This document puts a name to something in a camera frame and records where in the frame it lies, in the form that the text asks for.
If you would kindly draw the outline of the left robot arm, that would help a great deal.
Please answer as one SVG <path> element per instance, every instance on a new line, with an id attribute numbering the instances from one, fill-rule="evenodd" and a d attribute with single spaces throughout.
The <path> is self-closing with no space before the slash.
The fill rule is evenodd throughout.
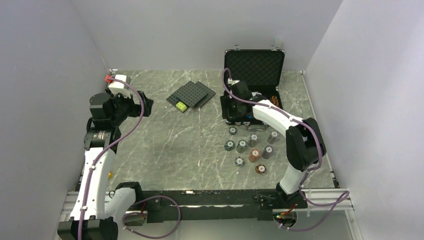
<path id="1" fill-rule="evenodd" d="M 119 126 L 127 117 L 148 117 L 154 101 L 142 91 L 129 98 L 109 90 L 89 100 L 91 118 L 84 137 L 84 169 L 79 193 L 68 220 L 61 221 L 57 234 L 62 240 L 116 240 L 127 209 L 137 210 L 144 203 L 137 182 L 122 182 L 106 203 L 112 162 L 121 138 Z"/>

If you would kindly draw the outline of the grey chip stack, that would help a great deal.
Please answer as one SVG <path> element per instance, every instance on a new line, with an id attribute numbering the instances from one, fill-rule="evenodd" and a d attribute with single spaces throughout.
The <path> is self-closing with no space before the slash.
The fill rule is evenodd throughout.
<path id="1" fill-rule="evenodd" d="M 255 133 L 252 133 L 247 142 L 248 146 L 251 148 L 254 148 L 258 142 L 258 139 L 259 139 L 258 135 Z"/>

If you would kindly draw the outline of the dark green chip stack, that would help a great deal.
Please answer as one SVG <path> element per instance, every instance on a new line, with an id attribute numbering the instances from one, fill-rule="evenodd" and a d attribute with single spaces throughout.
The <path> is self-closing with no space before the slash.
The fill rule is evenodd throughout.
<path id="1" fill-rule="evenodd" d="M 245 140 L 239 140 L 236 146 L 236 151 L 241 154 L 246 151 L 247 147 L 248 145 Z"/>

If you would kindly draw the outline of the purple-grey chip stack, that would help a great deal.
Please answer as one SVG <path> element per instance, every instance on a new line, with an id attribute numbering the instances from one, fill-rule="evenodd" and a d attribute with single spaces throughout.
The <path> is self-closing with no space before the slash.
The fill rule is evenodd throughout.
<path id="1" fill-rule="evenodd" d="M 269 144 L 273 144 L 276 142 L 277 138 L 279 136 L 279 133 L 275 130 L 271 131 L 270 134 L 267 137 L 267 142 Z"/>

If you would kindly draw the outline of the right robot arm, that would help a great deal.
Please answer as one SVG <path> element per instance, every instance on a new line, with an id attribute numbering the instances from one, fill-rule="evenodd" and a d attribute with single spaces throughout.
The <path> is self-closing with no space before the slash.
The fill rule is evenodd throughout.
<path id="1" fill-rule="evenodd" d="M 237 96 L 234 92 L 238 88 L 248 90 L 243 81 L 232 84 L 233 90 L 225 82 L 222 85 L 233 99 L 252 105 L 254 119 L 266 123 L 284 136 L 289 166 L 276 185 L 275 199 L 280 207 L 288 208 L 300 194 L 309 173 L 322 166 L 326 147 L 317 121 L 311 117 L 303 119 L 289 114 L 262 95 L 252 96 L 250 91 L 247 97 Z"/>

